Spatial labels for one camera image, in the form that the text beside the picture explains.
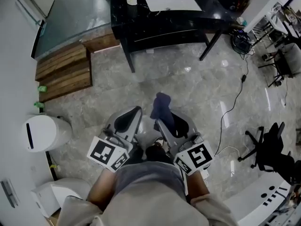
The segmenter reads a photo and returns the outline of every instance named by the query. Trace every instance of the green object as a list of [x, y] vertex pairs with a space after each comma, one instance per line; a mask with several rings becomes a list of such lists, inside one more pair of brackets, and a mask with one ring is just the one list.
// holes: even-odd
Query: green object
[[47, 91], [47, 86], [39, 86], [38, 91], [39, 92], [46, 92]]
[[41, 103], [41, 102], [35, 102], [33, 105], [38, 107], [38, 108], [44, 108], [45, 107], [44, 103]]

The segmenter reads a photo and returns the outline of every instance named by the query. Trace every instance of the chair base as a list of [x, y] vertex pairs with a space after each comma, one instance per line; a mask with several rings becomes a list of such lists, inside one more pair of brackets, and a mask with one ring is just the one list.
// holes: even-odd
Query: chair base
[[[252, 156], [254, 153], [257, 152], [257, 148], [258, 146], [262, 143], [263, 141], [263, 133], [264, 133], [264, 127], [263, 126], [260, 126], [259, 127], [259, 131], [261, 131], [261, 134], [260, 134], [260, 139], [259, 141], [257, 141], [255, 139], [255, 137], [248, 131], [246, 130], [245, 131], [245, 135], [248, 135], [251, 140], [253, 141], [253, 144], [255, 145], [255, 149], [253, 149], [251, 152], [249, 152], [245, 157], [238, 157], [238, 161], [241, 162], [241, 161], [244, 161], [245, 159], [247, 159], [248, 157]], [[255, 164], [252, 164], [251, 165], [251, 168], [255, 168], [257, 166], [257, 162], [255, 161]]]

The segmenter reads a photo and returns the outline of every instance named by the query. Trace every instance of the blue cloth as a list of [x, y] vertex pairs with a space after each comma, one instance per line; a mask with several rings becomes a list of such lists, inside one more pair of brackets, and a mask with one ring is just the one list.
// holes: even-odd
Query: blue cloth
[[175, 124], [173, 115], [169, 109], [169, 104], [171, 102], [171, 97], [164, 93], [157, 93], [156, 98], [153, 103], [153, 109], [150, 114], [152, 119], [161, 119], [169, 131], [174, 134]]

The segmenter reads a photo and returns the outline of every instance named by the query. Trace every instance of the desk leg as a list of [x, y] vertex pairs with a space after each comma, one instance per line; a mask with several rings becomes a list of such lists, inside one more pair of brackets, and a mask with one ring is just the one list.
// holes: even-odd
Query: desk leg
[[121, 46], [123, 48], [123, 52], [126, 55], [128, 65], [130, 66], [132, 73], [135, 73], [135, 68], [133, 66], [133, 62], [131, 59], [131, 53], [129, 52], [129, 49], [128, 49], [127, 39], [123, 38], [123, 39], [119, 39], [119, 40], [120, 40]]
[[214, 44], [216, 43], [216, 41], [219, 39], [219, 37], [222, 34], [222, 30], [218, 30], [214, 37], [211, 39], [210, 43], [207, 45], [207, 48], [205, 49], [205, 51], [203, 52], [203, 54], [201, 55], [201, 57], [199, 58], [200, 61], [202, 61], [205, 56], [208, 54], [208, 52], [212, 49], [212, 47], [214, 46]]
[[270, 44], [269, 46], [267, 46], [266, 48], [269, 48], [269, 47], [271, 47], [272, 45], [278, 43], [278, 42], [279, 42], [281, 39], [283, 39], [284, 37], [286, 37], [286, 34], [283, 34], [283, 35], [280, 37], [280, 39], [278, 39], [276, 42], [271, 43], [271, 44]]
[[268, 36], [270, 33], [272, 33], [275, 29], [271, 29], [268, 33], [266, 33], [265, 35], [263, 35], [260, 39], [258, 39], [253, 45], [252, 47], [254, 47], [256, 44], [258, 44], [264, 37]]
[[271, 23], [270, 22], [267, 22], [264, 27], [262, 28], [263, 31], [265, 31], [268, 27], [271, 26]]

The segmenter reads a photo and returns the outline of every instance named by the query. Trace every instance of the black desk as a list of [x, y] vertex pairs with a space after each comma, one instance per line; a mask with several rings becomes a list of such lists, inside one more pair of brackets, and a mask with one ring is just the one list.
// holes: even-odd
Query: black desk
[[[111, 0], [111, 26], [119, 39], [131, 71], [131, 52], [181, 43], [204, 42], [203, 60], [223, 31], [235, 21], [218, 0], [195, 0], [202, 11], [150, 12], [145, 0], [131, 6], [126, 0]], [[215, 33], [209, 42], [206, 32]]]

